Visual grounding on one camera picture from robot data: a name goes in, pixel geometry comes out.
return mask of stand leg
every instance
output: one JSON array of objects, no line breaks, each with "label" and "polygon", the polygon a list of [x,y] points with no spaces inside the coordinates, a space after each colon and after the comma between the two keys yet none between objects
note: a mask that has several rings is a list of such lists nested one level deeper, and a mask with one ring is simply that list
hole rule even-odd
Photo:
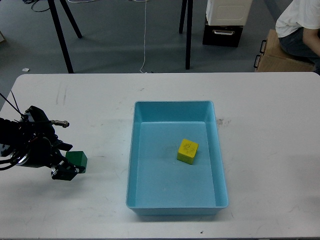
[{"label": "stand leg", "polygon": [[58,35],[58,39],[59,39],[59,42],[60,42],[61,50],[62,50],[64,61],[65,61],[65,64],[66,64],[66,68],[68,70],[68,73],[73,74],[74,70],[72,68],[71,60],[70,60],[70,57],[69,57],[69,53],[68,53],[68,49],[67,49],[64,33],[62,32],[62,28],[61,28],[61,25],[60,25],[57,9],[56,9],[56,5],[55,5],[55,0],[48,0],[48,4],[49,4],[50,11],[51,11],[51,15],[52,15],[53,23],[54,23],[54,26],[55,26],[56,34]]},{"label": "stand leg", "polygon": [[185,16],[186,16],[187,1],[188,0],[182,0],[180,25],[179,25],[179,33],[180,34],[182,34],[182,32],[184,31],[184,23],[185,23]]},{"label": "stand leg", "polygon": [[72,25],[72,27],[73,27],[73,29],[74,29],[77,37],[78,37],[79,39],[82,38],[82,34],[81,34],[81,32],[80,32],[80,30],[79,30],[79,28],[78,28],[78,25],[77,25],[77,23],[76,23],[76,20],[74,19],[74,16],[72,15],[72,13],[71,13],[71,11],[70,11],[70,8],[69,8],[66,0],[60,0],[60,3],[61,3],[61,5],[62,5],[62,7],[63,7],[63,9],[64,9],[64,11],[65,11],[65,13],[66,13],[66,15],[68,16],[69,21],[70,21],[70,23],[71,23],[71,25]]},{"label": "stand leg", "polygon": [[187,0],[188,12],[186,19],[186,51],[185,51],[185,69],[190,69],[190,57],[191,57],[191,33],[192,33],[192,14],[194,0]]}]

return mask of yellow cube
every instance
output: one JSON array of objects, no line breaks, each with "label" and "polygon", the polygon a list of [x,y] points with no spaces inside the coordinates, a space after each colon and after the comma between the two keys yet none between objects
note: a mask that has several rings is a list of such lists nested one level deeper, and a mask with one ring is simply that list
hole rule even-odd
[{"label": "yellow cube", "polygon": [[199,144],[187,139],[183,139],[178,150],[176,159],[192,165],[198,150]]}]

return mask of gray floor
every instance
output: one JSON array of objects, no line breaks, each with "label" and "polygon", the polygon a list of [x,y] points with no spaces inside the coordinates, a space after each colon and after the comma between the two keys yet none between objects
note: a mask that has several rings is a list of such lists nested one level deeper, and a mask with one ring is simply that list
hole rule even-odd
[{"label": "gray floor", "polygon": [[[185,70],[186,34],[179,34],[181,0],[146,5],[145,66],[148,73],[254,72],[261,41],[291,0],[253,0],[239,46],[202,45],[206,0],[193,7],[191,69]],[[144,62],[145,3],[98,0],[68,5],[83,35],[78,39],[59,1],[57,11],[76,73],[140,73]],[[35,10],[48,7],[39,1]],[[34,12],[22,0],[0,1],[0,92],[7,96],[26,74],[68,73],[50,11]]]}]

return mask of white t-shirt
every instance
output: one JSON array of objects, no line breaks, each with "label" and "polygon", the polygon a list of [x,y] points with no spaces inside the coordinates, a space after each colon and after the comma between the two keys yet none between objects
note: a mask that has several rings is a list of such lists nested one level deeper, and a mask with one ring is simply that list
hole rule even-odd
[{"label": "white t-shirt", "polygon": [[320,29],[320,0],[293,0],[275,24],[279,38],[301,27]]}]

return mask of white table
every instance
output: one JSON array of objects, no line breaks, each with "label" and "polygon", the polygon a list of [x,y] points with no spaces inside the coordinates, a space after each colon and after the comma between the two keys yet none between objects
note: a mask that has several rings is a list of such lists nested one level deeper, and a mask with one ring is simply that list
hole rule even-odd
[{"label": "white table", "polygon": [[[88,157],[85,174],[0,172],[0,239],[320,237],[320,78],[315,73],[52,74],[20,76],[59,139]],[[126,207],[136,101],[214,102],[229,207],[215,216],[138,216]],[[19,115],[8,104],[0,117]]]}]

